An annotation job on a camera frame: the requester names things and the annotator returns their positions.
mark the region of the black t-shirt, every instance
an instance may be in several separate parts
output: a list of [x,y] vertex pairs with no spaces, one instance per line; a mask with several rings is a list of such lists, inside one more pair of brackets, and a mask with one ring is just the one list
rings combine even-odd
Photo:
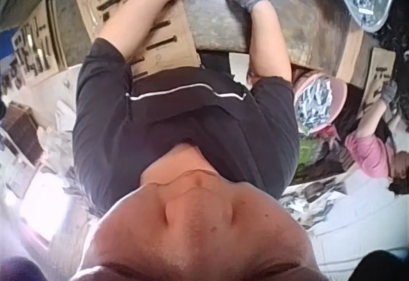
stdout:
[[141,174],[188,142],[226,179],[279,198],[299,158],[291,84],[280,77],[252,91],[222,73],[185,67],[132,83],[109,42],[95,40],[78,79],[74,162],[93,204],[107,211],[139,188]]

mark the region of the pink shirt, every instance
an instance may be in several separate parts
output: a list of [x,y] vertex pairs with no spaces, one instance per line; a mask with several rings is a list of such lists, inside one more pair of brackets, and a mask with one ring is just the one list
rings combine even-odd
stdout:
[[389,164],[394,156],[393,149],[375,135],[356,137],[352,132],[345,140],[345,146],[362,171],[372,178],[387,178]]

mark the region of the neck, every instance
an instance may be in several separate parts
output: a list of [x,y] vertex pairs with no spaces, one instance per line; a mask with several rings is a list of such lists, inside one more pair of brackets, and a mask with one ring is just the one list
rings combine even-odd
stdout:
[[180,144],[143,172],[141,185],[168,184],[183,173],[194,170],[217,172],[198,147]]

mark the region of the white stripe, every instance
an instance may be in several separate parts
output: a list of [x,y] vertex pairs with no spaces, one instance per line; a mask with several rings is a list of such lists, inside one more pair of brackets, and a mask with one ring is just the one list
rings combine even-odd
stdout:
[[239,100],[243,101],[243,100],[245,99],[245,97],[247,96],[246,93],[244,93],[243,96],[239,96],[239,95],[234,94],[234,93],[218,94],[218,93],[216,93],[216,92],[213,90],[213,88],[212,88],[211,86],[209,86],[209,85],[207,85],[207,84],[203,84],[203,83],[196,83],[196,84],[191,84],[191,85],[185,85],[185,86],[176,87],[176,88],[170,89],[169,91],[154,91],[153,93],[146,93],[146,94],[142,94],[142,95],[137,96],[137,97],[130,96],[130,95],[127,93],[127,97],[129,97],[132,101],[138,101],[138,100],[142,100],[143,98],[152,97],[152,96],[167,95],[167,94],[174,93],[175,91],[180,91],[180,90],[182,90],[182,89],[187,89],[187,88],[192,88],[192,87],[198,87],[198,86],[202,86],[202,87],[205,87],[205,88],[211,90],[212,93],[213,93],[215,96],[218,96],[218,97],[221,97],[221,98],[236,98],[236,99],[239,99]]

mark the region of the table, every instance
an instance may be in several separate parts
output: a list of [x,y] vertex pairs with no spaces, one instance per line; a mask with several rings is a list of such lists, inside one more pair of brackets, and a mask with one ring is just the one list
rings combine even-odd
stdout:
[[[231,0],[183,0],[198,50],[248,52],[249,15]],[[337,0],[272,0],[293,64],[335,75],[350,17]],[[91,42],[75,0],[56,0],[69,66],[81,63]]]

